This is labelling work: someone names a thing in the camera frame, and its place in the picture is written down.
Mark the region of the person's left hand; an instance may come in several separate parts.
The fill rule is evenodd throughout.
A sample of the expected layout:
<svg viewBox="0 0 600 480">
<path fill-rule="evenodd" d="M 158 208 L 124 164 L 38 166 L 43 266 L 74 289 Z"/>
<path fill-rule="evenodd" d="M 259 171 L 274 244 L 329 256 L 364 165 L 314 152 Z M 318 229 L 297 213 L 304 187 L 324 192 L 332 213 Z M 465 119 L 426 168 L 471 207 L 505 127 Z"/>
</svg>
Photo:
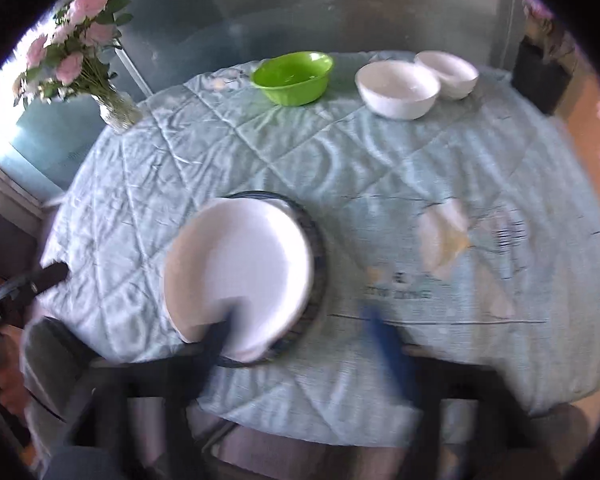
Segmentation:
<svg viewBox="0 0 600 480">
<path fill-rule="evenodd" d="M 20 420 L 29 404 L 30 394 L 20 368 L 23 330 L 12 325 L 0 327 L 0 404 Z"/>
</svg>

